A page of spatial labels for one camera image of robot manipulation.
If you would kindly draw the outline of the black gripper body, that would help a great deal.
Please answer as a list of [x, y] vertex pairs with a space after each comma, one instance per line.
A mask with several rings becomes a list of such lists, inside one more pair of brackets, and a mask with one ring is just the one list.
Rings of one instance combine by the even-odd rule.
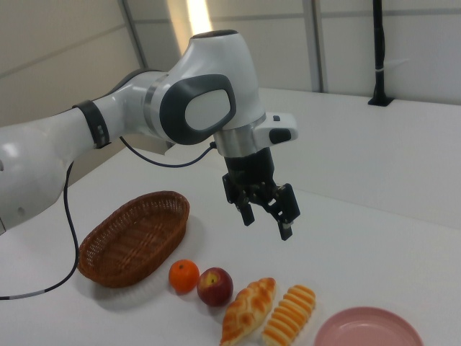
[[274, 162], [270, 148], [245, 157], [225, 157], [230, 181], [238, 188], [264, 187], [273, 190]]

